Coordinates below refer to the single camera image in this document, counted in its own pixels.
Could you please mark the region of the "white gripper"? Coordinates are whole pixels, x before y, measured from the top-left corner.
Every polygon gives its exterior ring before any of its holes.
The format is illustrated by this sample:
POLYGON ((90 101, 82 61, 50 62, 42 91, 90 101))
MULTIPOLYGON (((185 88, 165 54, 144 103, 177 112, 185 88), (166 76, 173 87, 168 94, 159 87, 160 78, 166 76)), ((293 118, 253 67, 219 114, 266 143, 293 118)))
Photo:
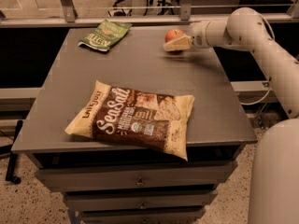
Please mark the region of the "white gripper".
POLYGON ((182 35, 163 44, 167 52, 187 50, 194 44, 197 48, 208 49, 212 45, 207 39, 207 28, 210 21, 199 21, 190 24, 190 36, 182 35))

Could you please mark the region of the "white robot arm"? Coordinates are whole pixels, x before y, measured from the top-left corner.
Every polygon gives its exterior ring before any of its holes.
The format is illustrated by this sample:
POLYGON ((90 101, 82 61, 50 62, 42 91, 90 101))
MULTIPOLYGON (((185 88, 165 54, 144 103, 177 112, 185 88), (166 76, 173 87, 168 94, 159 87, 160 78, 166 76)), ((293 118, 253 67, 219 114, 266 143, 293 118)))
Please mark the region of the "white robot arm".
POLYGON ((242 7, 225 20, 199 21, 164 50, 221 47, 248 51, 287 118, 259 140, 252 163, 248 224, 299 224, 299 62, 275 40, 266 18, 242 7))

